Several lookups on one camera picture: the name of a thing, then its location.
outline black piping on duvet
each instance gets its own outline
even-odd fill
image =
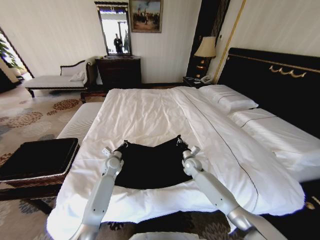
[[[251,120],[271,119],[271,118],[277,118],[277,116],[266,116],[266,117],[260,117],[260,118],[252,118],[252,119],[249,119],[248,121],[246,121],[240,128],[244,127],[247,124],[247,122],[249,122]]]
[[[199,108],[185,95],[185,93],[183,91],[181,91],[179,89],[180,92],[182,92],[182,94],[189,100],[189,102],[196,108],[198,109],[198,111],[202,114],[202,116],[205,117],[205,119],[210,123],[210,125],[213,127],[213,129],[215,130],[215,132],[220,136],[220,138],[224,141],[225,145],[229,148],[230,152],[232,153],[232,155],[234,156],[235,160],[237,161],[238,165],[240,166],[240,168],[246,173],[246,175],[249,177],[255,192],[256,192],[256,200],[255,200],[255,204],[253,207],[252,212],[256,209],[257,203],[258,203],[258,198],[259,198],[259,192],[258,189],[254,183],[254,181],[252,180],[251,176],[249,175],[249,173],[241,166],[239,160],[237,159],[236,155],[234,154],[234,152],[232,151],[231,147],[228,145],[228,143],[226,142],[226,140],[221,136],[221,134],[217,131],[217,129],[215,128],[215,126],[209,121],[209,119],[199,110]]]
[[[218,100],[218,102],[217,102],[217,104],[219,103],[219,101],[221,100],[221,99],[223,99],[223,98],[225,98],[225,97],[231,97],[231,96],[241,96],[242,94],[232,94],[232,95],[226,95],[226,96],[222,96],[222,97],[220,97],[219,98],[219,100]]]

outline lamp base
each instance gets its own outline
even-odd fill
[[[195,66],[195,77],[201,79],[207,74],[211,57],[202,57],[199,63]]]

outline black headboard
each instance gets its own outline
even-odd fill
[[[218,84],[320,138],[320,57],[230,48]]]

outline floor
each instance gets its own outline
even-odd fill
[[[35,98],[20,85],[0,93],[0,166],[24,142],[54,139],[82,105],[80,92],[35,90]],[[88,97],[87,102],[104,98]],[[50,205],[55,199],[46,199]],[[0,201],[2,240],[50,240],[47,215],[21,200]],[[103,223],[97,239],[127,240],[142,232],[188,232],[208,240],[241,240],[242,234],[228,235],[229,225],[221,212],[177,212],[139,224]]]

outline telephone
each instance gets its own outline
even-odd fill
[[[212,82],[212,78],[210,77],[210,75],[206,75],[204,77],[202,77],[201,79],[195,79],[196,81],[200,81],[204,84],[209,84]]]

